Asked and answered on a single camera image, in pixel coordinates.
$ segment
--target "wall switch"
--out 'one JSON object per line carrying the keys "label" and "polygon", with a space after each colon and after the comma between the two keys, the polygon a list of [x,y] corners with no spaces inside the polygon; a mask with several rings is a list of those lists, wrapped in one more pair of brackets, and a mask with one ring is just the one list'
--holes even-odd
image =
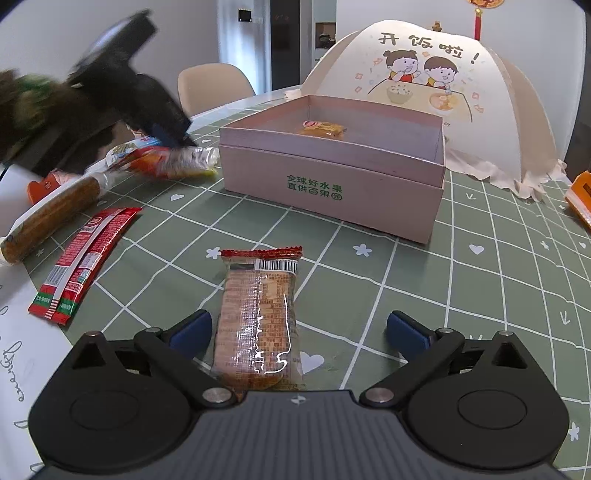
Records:
{"label": "wall switch", "polygon": [[252,22],[252,10],[238,10],[238,21],[239,22]]}

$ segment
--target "transparent plastic wrapper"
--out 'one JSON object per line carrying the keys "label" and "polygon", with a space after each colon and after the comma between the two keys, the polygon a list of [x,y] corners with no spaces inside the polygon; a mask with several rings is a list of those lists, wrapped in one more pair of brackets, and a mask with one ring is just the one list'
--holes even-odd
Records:
{"label": "transparent plastic wrapper", "polygon": [[113,169],[126,169],[158,178],[182,179],[215,175],[219,150],[210,147],[143,147],[137,148],[113,164]]}
{"label": "transparent plastic wrapper", "polygon": [[221,254],[227,270],[212,372],[237,393],[302,389],[294,313],[301,247]]}
{"label": "transparent plastic wrapper", "polygon": [[346,131],[347,129],[343,125],[306,121],[304,122],[304,128],[299,133],[301,135],[311,135],[312,137],[341,139]]}
{"label": "transparent plastic wrapper", "polygon": [[0,237],[0,265],[24,260],[75,214],[103,196],[113,186],[115,177],[108,172],[85,174],[41,199],[17,219],[5,238]]}
{"label": "transparent plastic wrapper", "polygon": [[119,164],[127,155],[134,152],[138,148],[145,147],[159,147],[162,142],[154,137],[140,136],[141,132],[131,130],[134,134],[134,139],[124,144],[117,145],[111,148],[107,155],[105,155],[104,165],[106,168],[111,168],[116,164]]}

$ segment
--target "table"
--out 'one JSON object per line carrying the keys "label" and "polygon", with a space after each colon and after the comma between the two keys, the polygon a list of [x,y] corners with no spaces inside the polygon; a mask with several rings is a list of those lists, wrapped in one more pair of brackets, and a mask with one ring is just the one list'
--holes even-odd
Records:
{"label": "table", "polygon": [[[189,131],[199,145],[213,147],[222,125],[283,101],[282,92],[241,100],[199,115]],[[168,328],[200,308],[215,321],[225,275],[219,248],[301,244],[295,310],[307,388],[359,394],[403,365],[384,338],[394,309],[467,338],[513,330],[569,409],[571,429],[556,465],[583,477],[591,420],[591,238],[565,210],[564,183],[548,182],[538,204],[447,172],[433,236],[423,246],[229,192],[222,175],[127,175],[27,258],[38,287],[89,215],[109,206],[144,208],[64,329],[72,343],[88,330],[127,339],[148,326]],[[207,369],[211,360],[212,345],[199,363]]]}

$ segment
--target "red snack wrapper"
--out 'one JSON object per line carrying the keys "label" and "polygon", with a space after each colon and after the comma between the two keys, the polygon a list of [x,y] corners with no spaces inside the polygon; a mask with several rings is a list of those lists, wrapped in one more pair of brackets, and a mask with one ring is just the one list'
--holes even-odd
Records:
{"label": "red snack wrapper", "polygon": [[123,230],[140,211],[111,208],[88,220],[51,269],[29,313],[65,325]]}

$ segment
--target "plastic bag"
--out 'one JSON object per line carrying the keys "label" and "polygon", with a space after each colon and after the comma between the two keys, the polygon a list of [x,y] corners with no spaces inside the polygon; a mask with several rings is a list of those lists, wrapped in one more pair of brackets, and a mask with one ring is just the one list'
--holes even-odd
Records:
{"label": "plastic bag", "polygon": [[144,147],[134,150],[112,168],[125,168],[164,179],[215,175],[219,159],[217,148]]}
{"label": "plastic bag", "polygon": [[228,387],[303,387],[294,289],[301,247],[222,250],[226,281],[212,372]]}

